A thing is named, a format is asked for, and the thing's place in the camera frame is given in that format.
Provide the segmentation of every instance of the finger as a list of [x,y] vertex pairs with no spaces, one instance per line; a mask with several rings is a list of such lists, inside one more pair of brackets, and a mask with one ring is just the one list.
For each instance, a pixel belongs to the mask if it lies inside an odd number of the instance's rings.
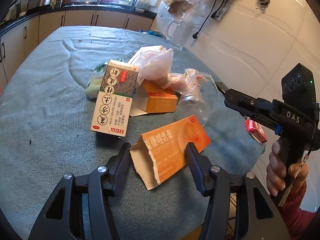
[[273,195],[274,197],[278,195],[278,190],[273,187],[271,182],[267,180],[267,189],[269,190],[270,194]]
[[277,190],[283,190],[285,188],[284,180],[276,175],[269,165],[267,166],[267,180],[269,180],[273,187]]
[[279,155],[279,154],[280,154],[280,152],[281,152],[281,146],[280,146],[279,140],[276,140],[276,141],[272,144],[271,150],[272,150],[272,152],[273,152],[275,155]]
[[279,177],[284,178],[287,175],[287,169],[284,163],[281,161],[278,155],[275,155],[274,152],[271,152],[269,155],[270,165],[273,169],[273,172]]
[[[295,172],[297,171],[298,167],[299,167],[298,163],[292,164],[288,169],[288,173],[291,176],[293,176],[295,174]],[[298,176],[296,177],[296,180],[295,180],[295,182],[294,182],[294,184],[292,186],[292,189],[291,189],[291,193],[295,193],[301,188],[301,186],[305,182],[308,174],[309,174],[309,167],[305,163],[303,165],[301,171],[299,172]]]

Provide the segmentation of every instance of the green packet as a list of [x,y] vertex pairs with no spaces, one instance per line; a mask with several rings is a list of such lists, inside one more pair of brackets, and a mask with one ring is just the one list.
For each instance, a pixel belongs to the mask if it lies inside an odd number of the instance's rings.
[[[123,58],[117,59],[117,61],[124,62]],[[99,64],[93,70],[90,81],[87,84],[87,88],[85,90],[86,95],[90,99],[96,99],[101,87],[101,83],[103,80],[104,73],[106,72],[109,61]]]

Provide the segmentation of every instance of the camera lens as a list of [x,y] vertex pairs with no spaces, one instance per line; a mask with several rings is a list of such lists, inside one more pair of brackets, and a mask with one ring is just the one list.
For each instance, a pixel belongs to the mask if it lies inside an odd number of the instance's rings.
[[287,84],[284,84],[284,85],[283,85],[282,91],[283,91],[283,93],[286,93],[286,92],[287,92]]
[[293,80],[293,78],[290,78],[288,88],[289,88],[290,91],[293,90],[293,88],[294,88],[294,80]]
[[298,86],[301,84],[301,75],[300,74],[297,75],[296,82],[297,82]]

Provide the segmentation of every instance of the glass jug handle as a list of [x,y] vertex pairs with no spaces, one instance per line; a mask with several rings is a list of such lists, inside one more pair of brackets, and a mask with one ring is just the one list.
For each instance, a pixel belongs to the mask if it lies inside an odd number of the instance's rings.
[[167,28],[165,29],[165,36],[166,36],[166,38],[169,38],[169,39],[172,38],[172,36],[169,36],[169,28],[170,28],[171,25],[174,24],[174,23],[179,24],[178,21],[172,20],[172,21],[168,24]]

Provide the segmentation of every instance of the kitchen counter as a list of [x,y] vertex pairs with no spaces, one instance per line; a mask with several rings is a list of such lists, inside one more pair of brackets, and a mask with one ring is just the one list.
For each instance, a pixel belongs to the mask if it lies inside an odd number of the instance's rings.
[[13,21],[8,21],[6,24],[3,24],[0,27],[0,36],[3,34],[7,33],[9,30],[13,29],[15,26],[41,14],[46,14],[46,13],[52,13],[52,12],[58,12],[58,11],[68,11],[68,10],[104,10],[104,11],[112,11],[112,12],[120,12],[120,13],[127,13],[127,14],[133,14],[137,16],[142,16],[145,18],[149,18],[154,20],[156,18],[156,13],[150,12],[150,11],[145,11],[143,13],[132,11],[130,9],[130,6],[114,6],[114,5],[69,5],[69,6],[64,6],[61,8],[55,8],[55,9],[48,9],[48,10],[43,10],[40,12],[36,12],[30,15],[25,15],[22,17],[18,17],[14,19]]

